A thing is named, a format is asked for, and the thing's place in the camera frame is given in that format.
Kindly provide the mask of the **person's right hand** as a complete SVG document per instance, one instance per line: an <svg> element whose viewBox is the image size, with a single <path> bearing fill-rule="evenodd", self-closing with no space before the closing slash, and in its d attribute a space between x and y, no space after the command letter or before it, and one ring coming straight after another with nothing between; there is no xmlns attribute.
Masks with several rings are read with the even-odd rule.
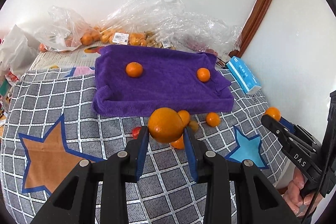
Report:
<svg viewBox="0 0 336 224"><path fill-rule="evenodd" d="M287 186L286 192L282 195L285 202L297 217L303 217L310 205L314 193L309 193L304 198L300 195L300 190L305 185L305 178L301 171L295 167L293 178Z"/></svg>

